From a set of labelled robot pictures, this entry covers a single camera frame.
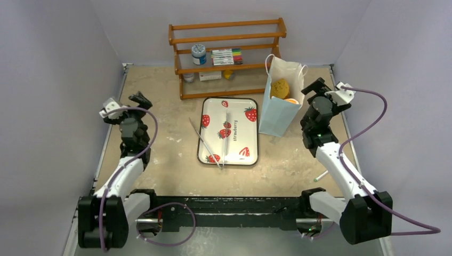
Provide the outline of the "light blue paper bag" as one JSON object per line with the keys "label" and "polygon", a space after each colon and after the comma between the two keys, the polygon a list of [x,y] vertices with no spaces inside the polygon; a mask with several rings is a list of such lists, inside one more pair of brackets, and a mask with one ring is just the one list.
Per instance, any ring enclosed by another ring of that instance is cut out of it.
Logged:
{"label": "light blue paper bag", "polygon": [[[301,91],[304,89],[308,67],[269,54],[265,59],[265,71],[267,83],[259,118],[259,133],[282,137],[303,105],[304,94]],[[289,85],[287,97],[296,100],[297,104],[271,95],[271,85],[282,78]]]}

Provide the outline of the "metal tongs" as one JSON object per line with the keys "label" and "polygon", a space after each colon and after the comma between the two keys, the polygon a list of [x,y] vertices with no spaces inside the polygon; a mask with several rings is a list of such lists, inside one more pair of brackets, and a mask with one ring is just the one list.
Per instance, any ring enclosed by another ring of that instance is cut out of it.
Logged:
{"label": "metal tongs", "polygon": [[227,136],[225,135],[224,137],[222,137],[222,139],[223,139],[223,160],[222,160],[222,163],[220,164],[220,163],[218,162],[218,160],[214,157],[213,152],[211,151],[211,149],[210,149],[210,147],[208,146],[208,144],[204,141],[204,139],[203,139],[203,137],[201,136],[200,132],[199,132],[199,131],[197,130],[197,128],[195,127],[195,124],[194,124],[194,122],[192,121],[192,119],[191,119],[190,117],[188,117],[188,120],[189,120],[191,126],[193,127],[193,129],[194,129],[196,135],[198,135],[199,141],[204,145],[204,147],[207,149],[207,151],[209,152],[209,154],[213,156],[213,160],[214,160],[215,164],[217,165],[217,167],[218,167],[220,170],[223,170],[223,169],[224,169],[224,166],[225,166],[225,154],[226,154],[226,151],[227,151]]}

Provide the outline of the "orange fake bread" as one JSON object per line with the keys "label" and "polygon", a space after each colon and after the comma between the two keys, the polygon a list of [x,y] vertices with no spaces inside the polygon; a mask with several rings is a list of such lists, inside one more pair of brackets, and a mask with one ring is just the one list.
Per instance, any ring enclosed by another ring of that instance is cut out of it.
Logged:
{"label": "orange fake bread", "polygon": [[295,100],[295,99],[285,99],[285,101],[287,101],[287,102],[289,102],[289,103],[292,103],[292,104],[296,104],[296,105],[299,105],[300,103],[297,101],[297,100]]}

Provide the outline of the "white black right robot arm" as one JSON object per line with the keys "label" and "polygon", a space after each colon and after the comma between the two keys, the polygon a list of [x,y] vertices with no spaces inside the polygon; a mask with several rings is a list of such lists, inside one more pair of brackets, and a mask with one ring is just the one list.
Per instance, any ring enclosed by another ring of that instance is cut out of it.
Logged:
{"label": "white black right robot arm", "polygon": [[343,199],[325,189],[315,188],[301,193],[300,212],[306,217],[323,215],[336,223],[349,244],[358,244],[381,237],[392,231],[393,200],[389,193],[379,192],[365,180],[343,153],[343,147],[330,128],[331,119],[351,107],[354,93],[339,83],[331,90],[323,78],[302,89],[308,98],[308,110],[300,121],[303,143],[333,177]]}

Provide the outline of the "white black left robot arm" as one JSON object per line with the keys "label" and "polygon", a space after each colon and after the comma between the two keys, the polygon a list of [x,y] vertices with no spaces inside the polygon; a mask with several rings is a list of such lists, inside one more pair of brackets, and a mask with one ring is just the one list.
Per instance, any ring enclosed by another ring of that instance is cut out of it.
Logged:
{"label": "white black left robot arm", "polygon": [[126,198],[132,184],[150,161],[151,145],[156,136],[148,135],[143,122],[150,113],[152,103],[140,91],[130,95],[129,100],[138,106],[124,105],[109,98],[99,112],[107,124],[120,129],[120,160],[113,174],[93,194],[78,202],[78,245],[81,248],[122,248],[128,237],[132,204]]}

